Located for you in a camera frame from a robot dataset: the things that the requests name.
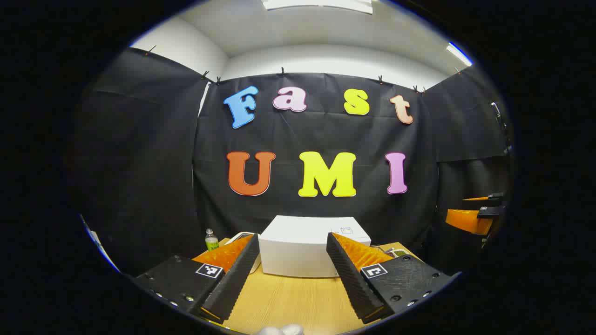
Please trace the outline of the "white microwave oven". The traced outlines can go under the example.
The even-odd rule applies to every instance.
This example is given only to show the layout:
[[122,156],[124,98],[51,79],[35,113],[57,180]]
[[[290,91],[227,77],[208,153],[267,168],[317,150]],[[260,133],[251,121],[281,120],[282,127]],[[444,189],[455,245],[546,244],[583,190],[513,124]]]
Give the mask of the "white microwave oven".
[[305,278],[337,277],[326,252],[328,233],[369,246],[371,238],[355,218],[307,218],[277,215],[259,234],[262,270],[266,274]]

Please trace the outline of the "ceiling light panel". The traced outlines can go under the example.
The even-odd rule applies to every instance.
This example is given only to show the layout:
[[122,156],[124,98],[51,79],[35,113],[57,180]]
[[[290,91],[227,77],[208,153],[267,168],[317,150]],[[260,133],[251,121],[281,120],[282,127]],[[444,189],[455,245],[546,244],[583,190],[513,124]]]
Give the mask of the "ceiling light panel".
[[267,10],[292,7],[330,7],[372,15],[372,0],[261,0]]
[[447,44],[446,50],[449,51],[457,59],[459,59],[467,67],[473,65],[473,62],[470,60],[470,58],[459,47],[457,47],[452,42],[449,42],[449,44]]

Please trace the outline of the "white toaster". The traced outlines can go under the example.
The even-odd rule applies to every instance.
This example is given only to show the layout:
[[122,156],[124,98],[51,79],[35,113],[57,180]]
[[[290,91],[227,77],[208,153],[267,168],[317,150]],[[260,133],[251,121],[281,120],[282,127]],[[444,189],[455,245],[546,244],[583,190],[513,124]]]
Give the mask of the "white toaster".
[[[252,235],[254,235],[255,233],[252,232],[240,232],[238,234],[236,234],[234,237],[231,237],[226,243],[225,245],[231,244],[232,242],[235,242],[237,240],[240,240],[241,238],[245,238],[245,237],[250,237]],[[261,264],[261,255],[260,253],[257,254],[256,259],[253,263],[253,267],[251,268],[251,271],[249,272],[249,274],[253,274],[258,267]]]

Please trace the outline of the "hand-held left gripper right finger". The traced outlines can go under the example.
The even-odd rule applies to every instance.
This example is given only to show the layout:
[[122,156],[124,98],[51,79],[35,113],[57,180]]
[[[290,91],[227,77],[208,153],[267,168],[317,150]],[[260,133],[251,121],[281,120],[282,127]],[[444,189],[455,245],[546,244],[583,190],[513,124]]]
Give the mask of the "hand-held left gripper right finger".
[[392,257],[334,232],[327,235],[326,252],[356,316],[365,324],[398,317],[454,281],[416,256]]

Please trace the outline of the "black backdrop cloth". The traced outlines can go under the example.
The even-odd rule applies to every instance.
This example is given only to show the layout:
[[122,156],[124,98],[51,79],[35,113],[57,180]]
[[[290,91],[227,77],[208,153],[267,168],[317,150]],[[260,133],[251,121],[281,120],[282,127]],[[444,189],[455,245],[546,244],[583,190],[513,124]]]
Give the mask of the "black backdrop cloth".
[[509,186],[499,97],[473,67],[423,94],[336,74],[208,85],[130,47],[74,114],[67,187],[130,275],[204,251],[207,228],[262,233],[277,215],[355,218],[374,243],[452,274],[486,236],[445,223],[447,210]]

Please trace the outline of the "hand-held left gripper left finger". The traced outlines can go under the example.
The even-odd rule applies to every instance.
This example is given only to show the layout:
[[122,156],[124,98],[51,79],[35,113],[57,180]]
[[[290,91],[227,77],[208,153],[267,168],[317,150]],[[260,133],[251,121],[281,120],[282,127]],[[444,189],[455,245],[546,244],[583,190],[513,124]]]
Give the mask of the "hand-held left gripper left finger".
[[223,323],[230,317],[259,255],[259,238],[240,238],[194,259],[171,256],[134,276],[140,289],[175,309]]

